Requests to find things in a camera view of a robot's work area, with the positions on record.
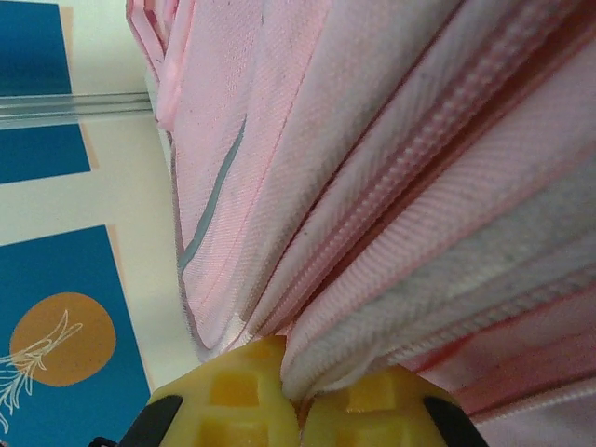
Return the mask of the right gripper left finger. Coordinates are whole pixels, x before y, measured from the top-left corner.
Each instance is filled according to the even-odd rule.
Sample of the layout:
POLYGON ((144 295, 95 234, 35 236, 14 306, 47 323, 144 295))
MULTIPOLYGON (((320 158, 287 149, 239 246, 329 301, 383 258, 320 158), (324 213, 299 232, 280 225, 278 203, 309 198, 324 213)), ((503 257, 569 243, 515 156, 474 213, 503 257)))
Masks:
POLYGON ((265 337, 212 359, 153 392, 126 446, 286 447, 299 424, 282 393, 286 338, 265 337))

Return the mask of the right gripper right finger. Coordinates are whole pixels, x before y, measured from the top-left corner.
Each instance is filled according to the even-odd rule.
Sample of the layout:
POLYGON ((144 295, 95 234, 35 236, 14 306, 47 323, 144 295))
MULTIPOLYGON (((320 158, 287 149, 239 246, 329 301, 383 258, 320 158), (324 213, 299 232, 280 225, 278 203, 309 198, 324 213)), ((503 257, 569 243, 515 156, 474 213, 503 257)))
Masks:
POLYGON ((459 403, 405 368, 370 373, 312 400, 303 446, 485 446, 459 403))

